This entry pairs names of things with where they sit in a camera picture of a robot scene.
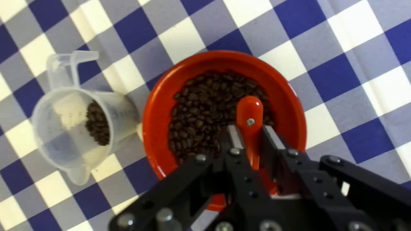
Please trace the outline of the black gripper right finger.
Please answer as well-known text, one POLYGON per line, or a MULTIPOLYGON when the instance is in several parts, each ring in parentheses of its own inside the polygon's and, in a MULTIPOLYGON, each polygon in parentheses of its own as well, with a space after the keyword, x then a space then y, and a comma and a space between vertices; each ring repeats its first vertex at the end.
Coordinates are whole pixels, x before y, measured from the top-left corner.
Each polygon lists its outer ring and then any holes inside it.
POLYGON ((289 148, 273 127, 266 170, 280 195, 301 197, 314 204, 318 231, 411 231, 411 193, 404 186, 337 156, 319 162, 289 148))

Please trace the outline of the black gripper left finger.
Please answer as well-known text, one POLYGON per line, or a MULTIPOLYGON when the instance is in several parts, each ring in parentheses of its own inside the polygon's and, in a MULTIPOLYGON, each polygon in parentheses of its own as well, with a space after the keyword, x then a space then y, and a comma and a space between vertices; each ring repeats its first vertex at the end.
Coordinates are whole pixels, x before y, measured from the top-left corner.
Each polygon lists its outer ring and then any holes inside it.
POLYGON ((187 161, 115 216, 108 230, 188 231, 217 197, 224 204, 217 224, 211 225, 216 231, 259 231, 266 218, 262 209, 271 203, 270 190, 251 167, 234 125, 221 136, 217 158, 197 154, 187 161))

